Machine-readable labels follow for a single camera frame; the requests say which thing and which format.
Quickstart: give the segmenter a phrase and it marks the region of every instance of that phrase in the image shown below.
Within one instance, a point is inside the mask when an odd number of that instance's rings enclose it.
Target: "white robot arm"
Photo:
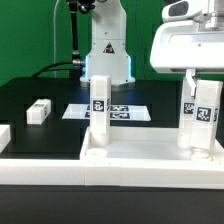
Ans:
[[[215,144],[223,84],[196,75],[224,74],[224,1],[178,1],[166,6],[162,16],[165,23],[155,35],[150,62],[158,73],[186,74],[178,146],[210,158],[206,150]]]

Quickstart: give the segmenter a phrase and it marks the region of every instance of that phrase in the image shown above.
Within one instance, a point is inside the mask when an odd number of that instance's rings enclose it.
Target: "black surface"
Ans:
[[[139,81],[136,88],[112,92],[112,105],[144,105],[152,121],[112,121],[116,126],[177,127],[177,83]],[[44,123],[26,124],[26,110],[37,99],[51,99]],[[0,88],[0,123],[10,124],[12,141],[2,158],[78,159],[88,120],[65,120],[68,104],[89,104],[89,90],[74,80],[17,78]]]
[[[1,224],[223,223],[215,190],[1,186]]]
[[[147,105],[152,116],[150,122],[113,121],[112,125],[177,127],[180,89],[178,82],[137,82],[135,90],[112,93],[112,104]],[[27,126],[25,111],[38,98],[52,99],[53,112],[41,127]],[[76,159],[88,121],[61,120],[69,103],[88,104],[88,90],[70,80],[41,78],[14,79],[1,87],[0,120],[11,124],[13,132],[13,142],[3,155]],[[223,141],[223,100],[220,115],[218,138]],[[66,137],[66,152],[62,128],[73,132]],[[1,224],[216,224],[223,223],[223,208],[223,190],[0,186]]]

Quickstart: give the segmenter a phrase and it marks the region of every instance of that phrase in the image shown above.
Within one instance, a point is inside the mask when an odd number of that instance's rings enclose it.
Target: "green wall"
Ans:
[[[53,63],[55,3],[56,0],[0,1],[0,85],[14,77],[30,76]],[[137,79],[144,79],[143,73],[146,79],[181,79],[179,75],[158,75],[149,64],[153,37],[162,23],[162,0],[121,0],[121,3],[128,16],[127,52],[132,57],[132,75]],[[78,19],[80,52],[84,58],[91,46],[91,15],[79,14]],[[57,61],[70,60],[71,48],[69,9],[66,0],[61,0],[57,13]],[[57,75],[67,77],[66,72]]]

